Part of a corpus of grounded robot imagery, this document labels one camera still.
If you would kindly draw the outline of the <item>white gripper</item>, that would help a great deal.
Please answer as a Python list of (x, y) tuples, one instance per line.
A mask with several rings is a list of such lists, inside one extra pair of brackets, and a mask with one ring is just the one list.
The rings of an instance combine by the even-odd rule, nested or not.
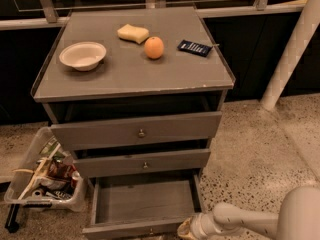
[(186, 219), (177, 229), (177, 235), (182, 240), (208, 240), (212, 236), (225, 236), (231, 233), (214, 220), (212, 213), (199, 213), (192, 219)]

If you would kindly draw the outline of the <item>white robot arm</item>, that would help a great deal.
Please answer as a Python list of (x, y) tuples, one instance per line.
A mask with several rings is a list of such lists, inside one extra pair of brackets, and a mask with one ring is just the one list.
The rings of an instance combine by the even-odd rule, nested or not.
[(208, 213), (186, 219), (177, 229), (185, 240), (237, 235), (248, 229), (271, 240), (320, 240), (320, 189), (302, 186), (284, 198), (280, 212), (267, 213), (218, 203)]

